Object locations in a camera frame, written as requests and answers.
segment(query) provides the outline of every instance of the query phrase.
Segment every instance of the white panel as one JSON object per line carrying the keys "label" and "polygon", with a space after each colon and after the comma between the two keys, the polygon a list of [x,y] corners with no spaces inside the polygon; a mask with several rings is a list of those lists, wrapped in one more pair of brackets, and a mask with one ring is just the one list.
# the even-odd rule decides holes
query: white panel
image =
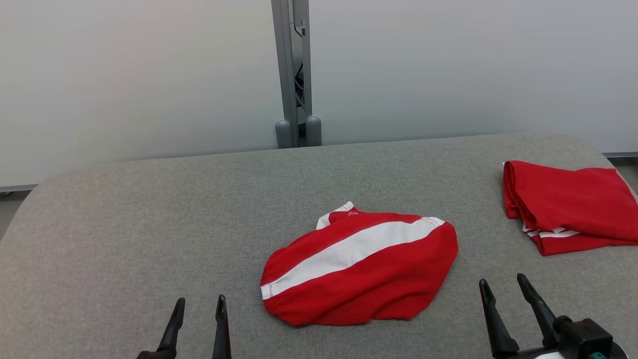
{"label": "white panel", "polygon": [[3,0],[0,187],[276,148],[270,1]]}
{"label": "white panel", "polygon": [[635,0],[310,0],[323,143],[522,130],[638,151]]}

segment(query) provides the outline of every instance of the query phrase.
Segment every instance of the gray cylinder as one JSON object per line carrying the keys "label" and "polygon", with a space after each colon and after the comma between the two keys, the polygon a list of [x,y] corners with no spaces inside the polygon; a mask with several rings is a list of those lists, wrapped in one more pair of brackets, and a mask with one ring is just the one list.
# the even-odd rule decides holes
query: gray cylinder
{"label": "gray cylinder", "polygon": [[275,124],[277,133],[277,148],[292,148],[292,131],[290,122],[282,119]]}
{"label": "gray cylinder", "polygon": [[321,146],[321,120],[317,116],[310,116],[306,120],[306,141],[308,147]]}

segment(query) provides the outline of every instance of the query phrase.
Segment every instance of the white trim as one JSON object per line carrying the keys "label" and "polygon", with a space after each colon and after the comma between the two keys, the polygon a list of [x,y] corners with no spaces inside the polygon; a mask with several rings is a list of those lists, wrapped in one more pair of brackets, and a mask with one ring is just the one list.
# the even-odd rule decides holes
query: white trim
{"label": "white trim", "polygon": [[311,279],[345,270],[388,247],[425,238],[444,223],[436,217],[424,217],[414,223],[386,222],[363,229],[306,258],[274,282],[261,286],[262,298],[272,298]]}
{"label": "white trim", "polygon": [[[348,201],[348,203],[344,204],[343,206],[337,208],[336,210],[332,211],[332,212],[347,212],[350,211],[352,208],[354,208],[355,205],[352,204],[352,202]],[[321,216],[321,218],[319,218],[319,221],[317,222],[317,227],[315,229],[323,229],[328,227],[328,225],[330,225],[330,213],[326,213],[323,216]]]}
{"label": "white trim", "polygon": [[562,227],[555,228],[551,232],[536,231],[536,230],[534,230],[532,228],[529,228],[527,225],[525,225],[525,222],[523,222],[523,232],[525,232],[525,234],[527,234],[530,237],[539,236],[541,238],[546,238],[546,237],[566,238],[566,237],[571,237],[571,236],[575,236],[577,234],[580,234],[580,232],[568,231],[568,230],[566,230],[565,228],[562,228]]}
{"label": "white trim", "polygon": [[560,233],[554,233],[554,232],[538,232],[538,235],[541,238],[545,238],[545,237],[553,237],[553,238],[565,238],[565,237],[571,237],[571,236],[575,236],[577,234],[580,234],[580,232],[576,232],[576,231],[564,231],[564,232],[560,232]]}

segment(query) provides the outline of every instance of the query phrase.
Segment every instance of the red cloth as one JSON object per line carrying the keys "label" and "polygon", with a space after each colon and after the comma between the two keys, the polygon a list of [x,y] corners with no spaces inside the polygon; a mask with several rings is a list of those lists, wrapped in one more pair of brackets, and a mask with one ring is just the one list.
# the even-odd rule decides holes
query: red cloth
{"label": "red cloth", "polygon": [[456,232],[434,217],[364,213],[352,203],[271,255],[266,310],[294,326],[411,319],[434,299],[458,253]]}
{"label": "red cloth", "polygon": [[638,204],[615,169],[508,161],[503,191],[507,218],[523,220],[543,256],[638,245]]}

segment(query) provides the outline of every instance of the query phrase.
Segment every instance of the gray table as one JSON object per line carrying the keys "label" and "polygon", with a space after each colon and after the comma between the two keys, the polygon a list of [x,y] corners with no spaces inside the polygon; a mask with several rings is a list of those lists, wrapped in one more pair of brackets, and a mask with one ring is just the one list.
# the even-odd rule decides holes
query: gray table
{"label": "gray table", "polygon": [[[591,317],[638,355],[638,248],[542,257],[503,214],[502,162],[610,167],[562,135],[326,146],[101,165],[38,186],[0,241],[3,358],[134,358],[186,297],[178,358],[208,358],[218,294],[235,358],[488,358],[478,281],[512,336],[539,346],[527,274],[554,312]],[[413,321],[292,328],[263,309],[269,255],[352,201],[435,216],[459,255]]]}

